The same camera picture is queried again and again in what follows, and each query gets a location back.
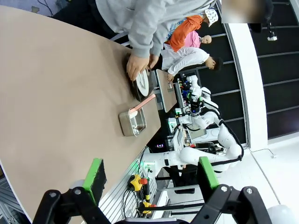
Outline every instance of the orange jacket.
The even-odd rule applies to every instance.
[[[171,45],[174,52],[177,52],[185,45],[185,39],[188,33],[200,28],[202,17],[200,15],[193,15],[187,17],[181,25],[179,25],[173,32],[171,39],[166,43]]]

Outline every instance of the gray hoodie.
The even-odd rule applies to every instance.
[[[212,7],[216,0],[96,0],[107,25],[128,32],[133,53],[146,58],[160,55],[170,26]]]

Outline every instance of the plate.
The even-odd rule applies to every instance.
[[[148,80],[148,74],[147,71],[144,70],[143,73],[139,73],[136,78],[136,83],[139,92],[147,97],[149,94],[149,80]]]

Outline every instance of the white wall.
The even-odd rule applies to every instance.
[[[299,21],[299,0],[290,0],[290,3],[294,9],[297,20]]]
[[[247,135],[252,151],[267,148],[268,131],[263,82],[255,46],[247,24],[227,24],[244,103]]]

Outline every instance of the pink shirt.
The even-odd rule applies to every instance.
[[[199,35],[196,33],[196,31],[192,31],[188,33],[186,39],[185,39],[185,45],[184,47],[189,48],[189,47],[194,47],[194,48],[199,48],[200,46],[200,40],[199,40]]]

